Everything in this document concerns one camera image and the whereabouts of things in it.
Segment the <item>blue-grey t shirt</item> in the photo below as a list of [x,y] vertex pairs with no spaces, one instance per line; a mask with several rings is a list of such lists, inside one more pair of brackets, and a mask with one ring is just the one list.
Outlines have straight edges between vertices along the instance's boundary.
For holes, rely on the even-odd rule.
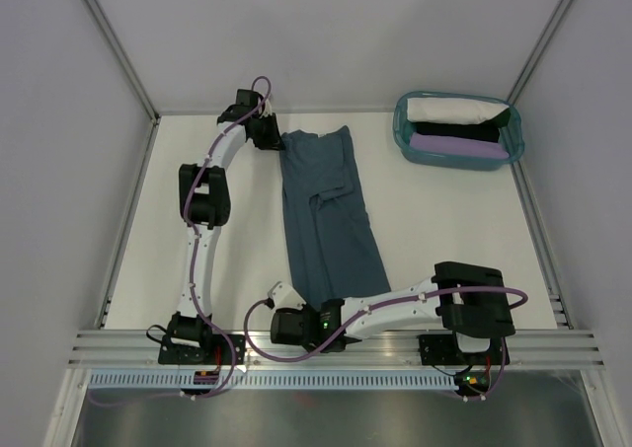
[[282,141],[282,212],[293,287],[315,308],[330,299],[390,291],[350,130],[296,130]]

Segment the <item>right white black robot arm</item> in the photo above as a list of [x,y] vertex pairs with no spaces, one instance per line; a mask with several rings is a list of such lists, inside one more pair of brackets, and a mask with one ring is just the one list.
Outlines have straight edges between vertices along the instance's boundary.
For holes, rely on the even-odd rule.
[[521,291],[505,286],[496,268],[445,261],[434,266],[434,275],[404,289],[330,299],[319,308],[280,283],[269,292],[266,305],[274,310],[273,344],[341,352],[387,331],[439,323],[453,333],[453,356],[472,363],[485,353],[486,340],[515,334],[512,309],[526,299]]

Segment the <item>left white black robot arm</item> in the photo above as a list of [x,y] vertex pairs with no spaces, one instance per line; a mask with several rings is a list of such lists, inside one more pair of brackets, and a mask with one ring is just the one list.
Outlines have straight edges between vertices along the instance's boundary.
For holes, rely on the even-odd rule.
[[209,361],[227,342],[207,322],[212,317],[211,281],[221,230],[231,212],[227,169],[248,142],[260,150],[280,151],[276,115],[270,95],[240,89],[235,103],[217,119],[217,136],[196,164],[178,173],[180,215],[187,225],[186,281],[176,313],[162,338],[161,352],[195,364]]

